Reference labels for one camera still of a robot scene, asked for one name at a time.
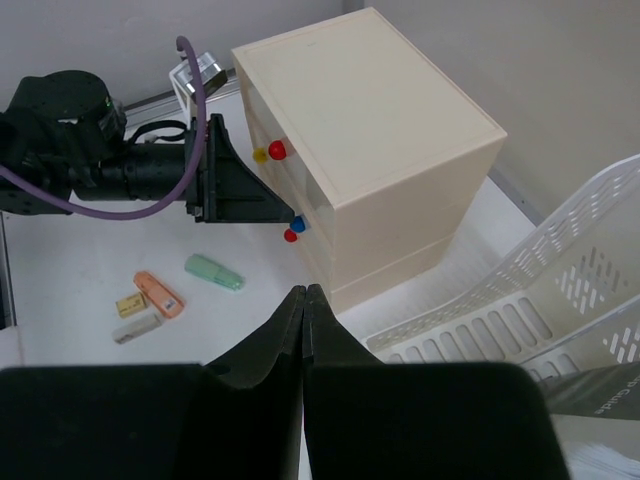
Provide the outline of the grey setup guide booklet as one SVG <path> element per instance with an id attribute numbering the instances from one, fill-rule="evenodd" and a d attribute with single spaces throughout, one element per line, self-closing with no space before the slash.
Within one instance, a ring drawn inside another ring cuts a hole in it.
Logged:
<path id="1" fill-rule="evenodd" d="M 639 364 L 539 383 L 573 479 L 639 477 Z"/>

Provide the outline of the cream drawer cabinet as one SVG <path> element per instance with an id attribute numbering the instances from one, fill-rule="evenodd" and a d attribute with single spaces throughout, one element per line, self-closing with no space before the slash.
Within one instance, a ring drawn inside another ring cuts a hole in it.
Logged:
<path id="1" fill-rule="evenodd" d="M 259 170 L 332 308 L 436 266 L 505 130 L 374 8 L 232 57 Z"/>

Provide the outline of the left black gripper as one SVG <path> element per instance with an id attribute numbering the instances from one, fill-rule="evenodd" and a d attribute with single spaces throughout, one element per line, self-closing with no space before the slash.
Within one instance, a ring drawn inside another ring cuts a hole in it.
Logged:
<path id="1" fill-rule="evenodd" d="M 88 168 L 92 184 L 73 176 L 73 191 L 85 201 L 153 201 L 167 196 L 191 161 L 198 123 L 160 120 L 139 127 L 117 154 Z M 224 118 L 208 121 L 202 163 L 204 223 L 288 224 L 294 210 L 242 161 Z"/>

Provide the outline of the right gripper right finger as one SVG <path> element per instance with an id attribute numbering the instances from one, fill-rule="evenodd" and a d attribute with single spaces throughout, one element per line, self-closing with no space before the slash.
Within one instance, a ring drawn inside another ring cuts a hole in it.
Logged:
<path id="1" fill-rule="evenodd" d="M 316 479 L 565 479 L 543 397 L 508 363 L 386 364 L 317 285 L 302 316 L 304 430 Z"/>

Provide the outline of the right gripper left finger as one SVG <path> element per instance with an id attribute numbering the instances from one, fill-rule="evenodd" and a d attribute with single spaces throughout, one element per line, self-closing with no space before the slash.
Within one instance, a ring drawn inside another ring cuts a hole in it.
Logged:
<path id="1" fill-rule="evenodd" d="M 207 364 L 1 373 L 5 479 L 294 479 L 306 290 Z"/>

